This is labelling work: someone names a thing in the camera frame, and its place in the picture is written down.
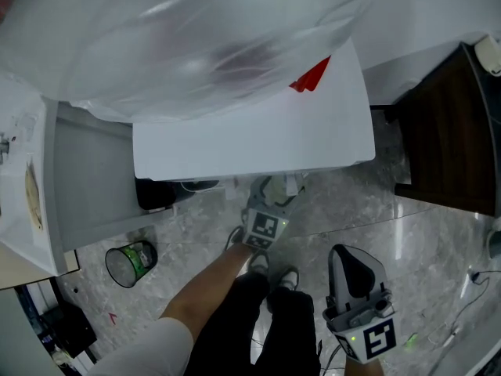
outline person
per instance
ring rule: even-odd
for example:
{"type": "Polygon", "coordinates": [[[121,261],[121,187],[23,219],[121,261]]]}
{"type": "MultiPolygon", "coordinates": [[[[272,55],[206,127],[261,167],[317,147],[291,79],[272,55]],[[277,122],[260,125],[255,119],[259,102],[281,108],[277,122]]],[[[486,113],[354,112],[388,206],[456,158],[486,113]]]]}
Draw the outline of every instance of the person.
{"type": "MultiPolygon", "coordinates": [[[[286,268],[269,283],[265,252],[234,244],[195,276],[139,338],[100,360],[91,376],[318,376],[312,298],[297,290],[299,272],[286,268]],[[237,277],[249,260],[248,271],[237,277]],[[251,364],[251,339],[267,298],[272,324],[251,364]]],[[[379,361],[347,360],[347,376],[381,376],[379,361]]]]}

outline white cup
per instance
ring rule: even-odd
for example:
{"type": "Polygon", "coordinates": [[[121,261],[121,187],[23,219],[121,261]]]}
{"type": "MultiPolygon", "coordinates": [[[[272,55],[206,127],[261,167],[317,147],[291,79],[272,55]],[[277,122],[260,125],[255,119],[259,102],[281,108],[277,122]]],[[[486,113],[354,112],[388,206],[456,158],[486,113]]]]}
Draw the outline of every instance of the white cup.
{"type": "Polygon", "coordinates": [[[491,35],[475,45],[475,52],[484,70],[495,77],[501,77],[501,47],[491,35]]]}

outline dark wooden table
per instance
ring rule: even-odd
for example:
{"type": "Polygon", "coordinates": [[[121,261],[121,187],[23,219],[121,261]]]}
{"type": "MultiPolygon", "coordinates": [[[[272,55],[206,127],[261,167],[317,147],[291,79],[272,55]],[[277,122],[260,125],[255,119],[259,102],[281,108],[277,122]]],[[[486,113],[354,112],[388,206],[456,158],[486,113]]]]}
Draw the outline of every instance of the dark wooden table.
{"type": "Polygon", "coordinates": [[[485,215],[501,214],[501,78],[460,47],[395,105],[411,184],[395,195],[485,215]]]}

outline faucet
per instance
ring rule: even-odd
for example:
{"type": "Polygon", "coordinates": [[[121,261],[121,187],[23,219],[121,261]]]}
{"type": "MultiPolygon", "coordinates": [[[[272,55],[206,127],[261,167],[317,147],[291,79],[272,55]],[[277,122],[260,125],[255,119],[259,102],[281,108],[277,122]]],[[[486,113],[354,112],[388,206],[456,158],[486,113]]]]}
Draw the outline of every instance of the faucet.
{"type": "Polygon", "coordinates": [[[3,165],[3,154],[9,152],[9,141],[4,139],[3,133],[0,133],[0,165],[3,165]]]}

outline red object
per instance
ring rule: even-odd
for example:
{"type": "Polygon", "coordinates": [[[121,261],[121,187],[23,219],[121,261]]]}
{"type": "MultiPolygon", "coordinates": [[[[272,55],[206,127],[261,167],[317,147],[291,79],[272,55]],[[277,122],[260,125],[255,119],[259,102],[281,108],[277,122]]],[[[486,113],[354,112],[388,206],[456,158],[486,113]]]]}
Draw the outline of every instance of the red object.
{"type": "Polygon", "coordinates": [[[325,60],[321,61],[320,63],[318,63],[316,66],[314,66],[310,71],[308,71],[297,81],[290,84],[290,87],[292,89],[296,89],[296,91],[298,91],[299,93],[304,92],[305,89],[313,92],[316,89],[317,85],[319,84],[320,79],[322,78],[323,73],[327,68],[329,60],[330,56],[327,57],[325,60]]]}
{"type": "Polygon", "coordinates": [[[110,319],[113,322],[113,325],[117,326],[117,324],[115,323],[115,319],[114,319],[115,317],[117,317],[117,315],[115,315],[114,313],[111,313],[111,312],[108,312],[108,315],[110,315],[110,319]]]}

